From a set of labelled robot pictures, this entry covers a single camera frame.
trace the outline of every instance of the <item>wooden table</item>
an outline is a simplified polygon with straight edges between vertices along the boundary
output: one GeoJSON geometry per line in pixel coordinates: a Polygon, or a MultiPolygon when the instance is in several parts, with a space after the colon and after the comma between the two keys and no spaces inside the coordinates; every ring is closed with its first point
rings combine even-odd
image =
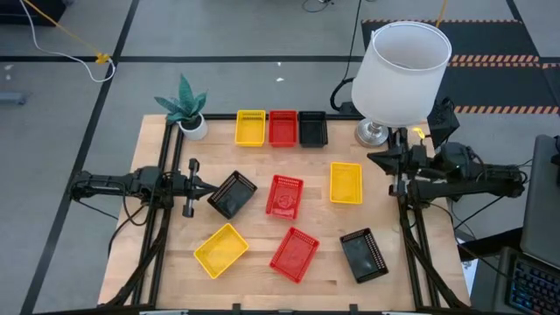
{"type": "MultiPolygon", "coordinates": [[[[158,163],[164,122],[162,115],[144,117],[131,170],[158,163]]],[[[299,146],[280,149],[267,143],[259,148],[238,147],[234,144],[235,121],[209,121],[206,138],[198,142],[185,140],[180,163],[183,173],[188,174],[188,159],[197,158],[199,175],[207,183],[219,186],[237,170],[258,186],[253,198],[229,221],[247,240],[249,250],[221,276],[211,279],[195,260],[193,251],[228,221],[206,203],[206,198],[195,202],[194,217],[187,219],[181,215],[185,199],[176,198],[157,307],[229,310],[233,303],[241,303],[245,310],[344,311],[349,304],[357,304],[361,311],[413,310],[398,207],[396,199],[388,196],[392,177],[366,158],[368,152],[387,148],[361,147],[354,139],[356,124],[356,121],[329,121],[329,144],[323,149],[299,146]],[[362,205],[329,201],[332,161],[362,165],[362,205]],[[264,212],[274,174],[304,181],[296,221],[270,217],[264,212]],[[269,267],[270,259],[292,225],[320,240],[318,252],[300,284],[269,267]],[[389,273],[357,284],[339,237],[362,228],[371,228],[389,273]]],[[[417,142],[417,136],[410,135],[410,141],[417,142]]],[[[172,144],[174,140],[171,140],[166,170],[171,167],[172,144]]],[[[433,153],[430,143],[429,147],[429,152],[433,153]]],[[[443,199],[436,203],[445,207],[443,199]]],[[[137,200],[129,200],[130,209],[137,205],[137,200]]],[[[125,218],[121,213],[120,221],[125,218]]],[[[469,303],[449,216],[432,207],[424,210],[424,220],[436,270],[457,296],[469,303]]],[[[143,227],[128,225],[116,237],[100,302],[112,298],[137,266],[143,235],[143,227]]],[[[428,305],[424,270],[421,267],[418,270],[424,284],[423,301],[428,305]]],[[[151,270],[145,280],[144,288],[149,287],[151,270]]],[[[143,301],[147,301],[148,291],[147,288],[143,290],[143,301]]]]}

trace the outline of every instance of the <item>potted plant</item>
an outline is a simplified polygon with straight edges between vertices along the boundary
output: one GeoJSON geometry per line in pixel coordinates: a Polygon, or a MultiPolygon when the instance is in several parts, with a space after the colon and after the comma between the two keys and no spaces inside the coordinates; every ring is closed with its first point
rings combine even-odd
{"type": "Polygon", "coordinates": [[[159,105],[169,110],[167,121],[177,123],[187,139],[200,140],[207,134],[208,125],[200,113],[207,102],[207,93],[194,97],[191,85],[183,74],[178,85],[178,99],[172,97],[166,100],[157,96],[154,98],[159,105]]]}

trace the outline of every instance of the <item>white cable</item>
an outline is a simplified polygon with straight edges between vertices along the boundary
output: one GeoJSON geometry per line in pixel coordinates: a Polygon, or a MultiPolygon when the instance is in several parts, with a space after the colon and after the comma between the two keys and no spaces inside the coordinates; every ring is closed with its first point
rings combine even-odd
{"type": "Polygon", "coordinates": [[[19,2],[21,3],[21,6],[24,8],[25,14],[27,15],[27,18],[29,19],[29,26],[31,27],[31,35],[33,36],[33,44],[35,44],[35,47],[37,47],[37,49],[39,49],[41,52],[43,53],[49,53],[49,54],[54,54],[54,55],[58,55],[58,56],[62,56],[62,57],[66,57],[69,58],[71,60],[80,62],[87,70],[87,73],[89,74],[89,77],[91,78],[91,80],[93,82],[97,82],[97,83],[103,83],[105,81],[109,81],[113,78],[113,76],[115,75],[115,64],[113,63],[113,60],[111,58],[108,59],[108,62],[111,64],[111,75],[108,78],[105,78],[103,80],[97,80],[96,78],[94,78],[94,76],[91,74],[91,70],[89,70],[89,66],[82,60],[77,59],[75,57],[72,56],[68,56],[65,53],[62,52],[51,52],[51,51],[47,51],[41,47],[39,47],[39,44],[37,44],[37,38],[35,37],[35,26],[33,25],[33,20],[32,20],[32,16],[29,14],[29,11],[27,10],[27,8],[25,7],[24,1],[23,0],[19,0],[19,2]]]}

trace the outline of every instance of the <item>keyboard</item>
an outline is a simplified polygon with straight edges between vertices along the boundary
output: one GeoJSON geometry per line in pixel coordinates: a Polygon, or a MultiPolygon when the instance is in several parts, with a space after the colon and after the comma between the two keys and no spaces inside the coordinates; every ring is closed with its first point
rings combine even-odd
{"type": "Polygon", "coordinates": [[[560,315],[560,271],[520,255],[512,261],[506,304],[527,314],[560,315]]]}

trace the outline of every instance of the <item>white plant pot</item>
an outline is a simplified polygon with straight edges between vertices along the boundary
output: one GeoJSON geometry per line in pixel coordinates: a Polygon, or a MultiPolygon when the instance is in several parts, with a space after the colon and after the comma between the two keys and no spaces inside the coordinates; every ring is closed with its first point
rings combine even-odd
{"type": "Polygon", "coordinates": [[[185,137],[189,140],[200,140],[208,133],[207,121],[204,119],[204,116],[201,113],[199,113],[199,115],[200,118],[202,118],[202,122],[197,129],[185,129],[180,122],[177,122],[178,127],[181,129],[181,131],[183,131],[183,134],[185,134],[185,137]]]}

